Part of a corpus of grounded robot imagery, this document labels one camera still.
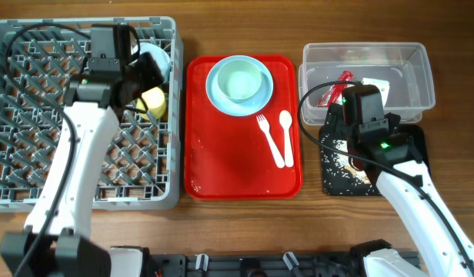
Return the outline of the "white plastic fork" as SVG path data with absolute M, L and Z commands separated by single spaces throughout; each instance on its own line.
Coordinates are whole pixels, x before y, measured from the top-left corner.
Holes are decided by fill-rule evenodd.
M 264 115 L 257 115 L 256 116 L 257 122 L 259 124 L 260 129 L 264 133 L 267 142 L 269 144 L 270 151 L 272 153 L 273 160 L 275 162 L 275 165 L 279 168 L 282 169 L 285 167 L 285 161 L 284 158 L 282 157 L 280 151 L 278 150 L 272 135 L 270 133 L 270 124 L 267 120 L 267 118 Z

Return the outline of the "light blue small bowl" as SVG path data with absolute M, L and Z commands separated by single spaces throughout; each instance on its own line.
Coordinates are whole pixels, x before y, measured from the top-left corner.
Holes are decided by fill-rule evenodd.
M 157 45 L 148 42 L 141 42 L 140 47 L 141 54 L 148 52 L 153 57 L 164 78 L 164 82 L 167 82 L 172 69 L 169 54 Z

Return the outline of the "light blue plate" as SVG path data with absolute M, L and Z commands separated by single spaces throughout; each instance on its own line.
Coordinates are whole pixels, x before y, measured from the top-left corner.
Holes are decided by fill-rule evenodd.
M 224 94 L 221 92 L 217 85 L 216 77 L 218 70 L 222 66 L 222 64 L 231 57 L 244 57 L 249 59 L 255 59 L 258 62 L 260 70 L 262 72 L 261 88 L 253 97 L 243 102 L 233 102 L 229 100 L 224 96 Z M 263 109 L 271 99 L 273 89 L 273 79 L 271 72 L 268 70 L 268 68 L 256 58 L 252 58 L 250 56 L 245 55 L 233 55 L 217 62 L 210 69 L 205 84 L 206 94 L 213 106 L 217 108 L 220 112 L 225 113 L 226 115 L 237 117 L 252 115 Z

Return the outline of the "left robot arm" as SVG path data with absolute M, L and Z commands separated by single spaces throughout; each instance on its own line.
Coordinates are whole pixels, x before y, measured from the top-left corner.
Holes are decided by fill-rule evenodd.
M 0 254 L 15 276 L 160 276 L 147 248 L 103 249 L 89 236 L 107 148 L 132 101 L 163 78 L 132 26 L 94 24 L 87 38 L 91 52 L 57 106 L 62 129 L 42 193 Z

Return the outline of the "yellow plastic cup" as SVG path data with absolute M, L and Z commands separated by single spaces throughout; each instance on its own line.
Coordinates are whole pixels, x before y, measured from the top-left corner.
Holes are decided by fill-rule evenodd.
M 142 98 L 145 100 L 149 112 L 155 117 L 155 119 L 160 119 L 165 114 L 165 94 L 159 87 L 154 87 L 143 92 Z

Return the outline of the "food scraps and rice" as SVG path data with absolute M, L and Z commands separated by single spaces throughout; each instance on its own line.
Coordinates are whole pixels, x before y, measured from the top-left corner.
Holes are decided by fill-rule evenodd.
M 321 148 L 322 187 L 327 195 L 366 196 L 379 195 L 364 171 L 350 164 L 350 157 Z

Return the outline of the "green shallow bowl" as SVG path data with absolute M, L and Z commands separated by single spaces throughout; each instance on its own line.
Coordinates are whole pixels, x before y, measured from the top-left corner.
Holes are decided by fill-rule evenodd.
M 261 88 L 262 72 L 255 59 L 231 57 L 219 68 L 216 81 L 226 98 L 243 102 Z

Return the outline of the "red sauce packet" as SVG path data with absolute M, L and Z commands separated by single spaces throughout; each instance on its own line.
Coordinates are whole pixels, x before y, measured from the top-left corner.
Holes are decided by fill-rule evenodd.
M 353 80 L 353 73 L 350 71 L 344 71 L 338 78 L 338 82 L 340 81 L 352 81 Z M 333 85 L 327 93 L 325 93 L 321 99 L 319 100 L 317 106 L 318 107 L 329 107 L 332 103 L 336 102 L 339 96 L 342 93 L 342 90 L 346 88 L 348 84 L 336 84 Z

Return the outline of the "white plastic spoon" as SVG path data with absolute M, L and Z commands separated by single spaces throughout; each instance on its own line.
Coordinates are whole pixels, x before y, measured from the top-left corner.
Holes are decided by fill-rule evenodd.
M 279 123 L 282 126 L 284 134 L 284 160 L 289 168 L 294 166 L 292 142 L 290 137 L 290 128 L 292 126 L 292 116 L 287 110 L 282 110 L 279 114 Z

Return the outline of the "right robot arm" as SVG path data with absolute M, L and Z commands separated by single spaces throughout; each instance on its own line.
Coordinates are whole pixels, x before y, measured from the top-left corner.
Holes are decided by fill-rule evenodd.
M 366 172 L 409 231 L 434 276 L 474 276 L 474 246 L 436 190 L 411 134 L 400 117 L 384 112 L 374 85 L 342 91 L 348 153 Z

